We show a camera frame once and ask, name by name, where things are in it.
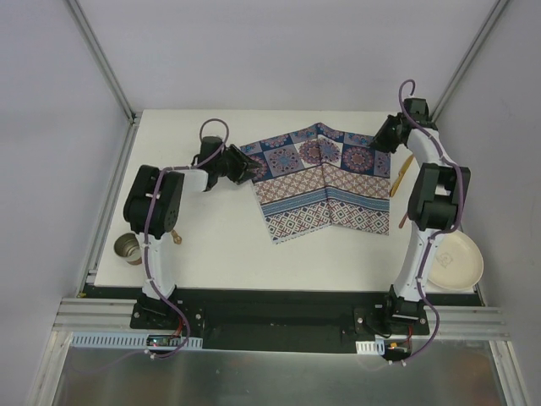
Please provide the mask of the gold knife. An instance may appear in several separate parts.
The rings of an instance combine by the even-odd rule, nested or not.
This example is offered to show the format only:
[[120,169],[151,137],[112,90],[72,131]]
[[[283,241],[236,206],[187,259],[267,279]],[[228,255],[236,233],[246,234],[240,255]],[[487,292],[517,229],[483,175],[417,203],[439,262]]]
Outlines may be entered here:
[[403,178],[405,177],[405,174],[407,173],[407,170],[409,169],[409,167],[411,166],[413,162],[413,155],[410,155],[406,161],[402,164],[400,170],[398,171],[398,174],[397,174],[397,177],[393,183],[393,185],[391,186],[391,189],[390,189],[390,197],[394,197]]

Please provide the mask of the patterned cloth placemat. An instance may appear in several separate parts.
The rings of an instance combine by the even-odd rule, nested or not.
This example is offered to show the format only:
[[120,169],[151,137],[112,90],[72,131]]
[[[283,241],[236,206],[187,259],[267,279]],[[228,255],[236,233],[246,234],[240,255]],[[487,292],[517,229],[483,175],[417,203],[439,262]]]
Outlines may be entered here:
[[260,165],[252,185],[273,243],[329,226],[389,233],[391,156],[372,140],[315,123],[242,146]]

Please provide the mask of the copper spoon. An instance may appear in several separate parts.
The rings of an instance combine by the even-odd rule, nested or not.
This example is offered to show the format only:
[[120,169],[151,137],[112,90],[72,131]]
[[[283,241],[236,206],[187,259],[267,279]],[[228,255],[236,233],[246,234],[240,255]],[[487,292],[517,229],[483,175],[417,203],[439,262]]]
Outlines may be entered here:
[[402,229],[402,228],[404,227],[404,224],[405,224],[405,222],[406,222],[407,219],[408,219],[408,214],[407,214],[407,212],[406,212],[406,213],[403,215],[401,221],[400,221],[399,224],[398,224],[398,228],[399,228],[399,229]]

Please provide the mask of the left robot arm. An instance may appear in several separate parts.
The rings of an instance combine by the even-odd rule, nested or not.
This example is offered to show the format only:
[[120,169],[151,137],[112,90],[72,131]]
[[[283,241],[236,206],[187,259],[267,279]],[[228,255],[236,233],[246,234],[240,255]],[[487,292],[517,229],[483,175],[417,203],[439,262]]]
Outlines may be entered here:
[[187,167],[139,167],[123,207],[123,218],[139,243],[145,267],[142,294],[136,302],[138,313],[149,314],[161,329],[178,321],[177,286],[165,239],[177,225],[183,193],[207,192],[223,177],[243,184],[254,179],[262,167],[218,136],[203,137],[199,153]]

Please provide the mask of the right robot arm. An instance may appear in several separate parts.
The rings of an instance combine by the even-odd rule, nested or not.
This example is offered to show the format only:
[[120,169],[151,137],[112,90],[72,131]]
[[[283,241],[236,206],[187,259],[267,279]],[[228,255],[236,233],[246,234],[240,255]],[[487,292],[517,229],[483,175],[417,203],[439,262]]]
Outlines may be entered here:
[[399,145],[413,154],[419,172],[407,204],[412,232],[406,257],[380,312],[382,327],[394,334],[424,317],[429,268],[443,237],[460,225],[471,178],[470,169],[458,166],[440,143],[422,98],[401,101],[401,111],[387,117],[369,144],[384,153],[396,152]]

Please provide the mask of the gold fork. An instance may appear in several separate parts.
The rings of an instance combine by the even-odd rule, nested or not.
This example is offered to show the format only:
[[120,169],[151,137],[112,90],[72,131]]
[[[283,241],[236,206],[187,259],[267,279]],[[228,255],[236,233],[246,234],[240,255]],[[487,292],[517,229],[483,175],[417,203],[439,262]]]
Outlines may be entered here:
[[172,240],[173,240],[174,244],[181,244],[182,243],[183,239],[180,237],[180,235],[177,233],[176,230],[172,230],[171,235],[172,235]]

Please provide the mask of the metal cup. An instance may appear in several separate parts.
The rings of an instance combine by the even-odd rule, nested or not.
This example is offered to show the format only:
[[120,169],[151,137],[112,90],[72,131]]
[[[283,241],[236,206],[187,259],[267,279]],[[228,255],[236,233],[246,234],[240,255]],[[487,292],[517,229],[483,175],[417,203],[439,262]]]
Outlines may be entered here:
[[137,266],[142,263],[142,256],[134,233],[125,233],[118,237],[113,245],[114,253],[126,261],[131,266]]

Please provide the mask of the cream plate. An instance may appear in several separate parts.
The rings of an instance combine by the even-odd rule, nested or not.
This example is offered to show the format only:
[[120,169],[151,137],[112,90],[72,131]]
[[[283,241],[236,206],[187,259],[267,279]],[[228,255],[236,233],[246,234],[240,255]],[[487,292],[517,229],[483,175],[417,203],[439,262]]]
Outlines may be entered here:
[[435,252],[428,280],[439,288],[466,291],[480,281],[484,259],[474,241],[461,231],[447,234]]

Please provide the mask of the left aluminium frame post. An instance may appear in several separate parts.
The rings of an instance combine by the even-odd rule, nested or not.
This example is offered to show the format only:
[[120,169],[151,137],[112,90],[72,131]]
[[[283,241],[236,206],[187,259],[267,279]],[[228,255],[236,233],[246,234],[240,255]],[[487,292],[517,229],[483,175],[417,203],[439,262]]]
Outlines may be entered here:
[[129,123],[134,123],[135,119],[137,118],[137,113],[128,101],[128,98],[126,97],[126,94],[123,91],[123,88],[111,64],[109,63],[101,43],[99,42],[80,2],[77,0],[64,0],[63,3],[74,20],[74,23],[79,30],[85,45],[89,49],[90,55],[94,59],[96,67],[105,80],[107,87],[123,111],[123,115]]

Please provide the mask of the aluminium frame post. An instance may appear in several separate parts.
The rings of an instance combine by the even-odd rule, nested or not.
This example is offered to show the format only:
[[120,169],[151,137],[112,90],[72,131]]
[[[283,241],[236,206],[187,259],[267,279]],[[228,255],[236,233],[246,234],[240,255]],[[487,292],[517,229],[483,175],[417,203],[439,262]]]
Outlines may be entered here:
[[467,72],[473,66],[477,56],[483,50],[485,43],[490,38],[491,34],[495,30],[495,27],[497,24],[499,24],[506,10],[511,4],[512,0],[493,1],[489,12],[485,16],[482,24],[467,47],[467,50],[463,54],[459,64],[456,66],[453,74],[445,85],[445,88],[436,102],[434,109],[431,111],[431,118],[434,122],[436,122],[441,114],[445,111],[445,108],[451,101],[451,98],[454,96],[457,89],[460,87],[460,84],[467,75]]
[[105,80],[107,87],[123,111],[123,115],[129,123],[134,123],[135,119],[137,118],[137,113],[128,101],[128,98],[126,97],[126,94],[123,91],[123,88],[111,64],[109,63],[101,43],[99,42],[80,2],[77,0],[64,0],[63,3],[74,20],[74,23],[79,30],[85,45],[89,49],[90,55],[94,59],[96,67]]

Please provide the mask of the right aluminium frame post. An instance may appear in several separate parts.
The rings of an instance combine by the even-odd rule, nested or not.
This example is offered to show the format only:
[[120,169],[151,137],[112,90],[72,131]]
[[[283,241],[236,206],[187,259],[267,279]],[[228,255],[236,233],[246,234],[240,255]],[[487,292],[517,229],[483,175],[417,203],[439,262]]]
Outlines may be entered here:
[[453,74],[445,85],[445,88],[436,102],[434,109],[431,111],[431,118],[434,122],[436,122],[441,114],[445,111],[445,108],[451,101],[451,98],[454,96],[457,89],[460,87],[460,84],[467,75],[467,72],[473,66],[477,56],[483,50],[485,43],[490,38],[491,34],[495,30],[495,27],[497,24],[499,24],[506,10],[511,4],[512,0],[493,1],[489,12],[485,16],[482,24],[467,47],[467,50],[463,54],[459,64],[456,66]]

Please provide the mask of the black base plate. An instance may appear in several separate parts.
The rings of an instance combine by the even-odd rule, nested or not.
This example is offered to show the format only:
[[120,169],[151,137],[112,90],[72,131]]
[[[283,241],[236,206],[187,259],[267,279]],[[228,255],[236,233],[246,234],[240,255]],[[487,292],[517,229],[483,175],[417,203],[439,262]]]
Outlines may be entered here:
[[130,326],[183,329],[205,349],[352,354],[381,336],[427,337],[424,305],[393,317],[384,293],[177,288],[164,302],[139,296]]

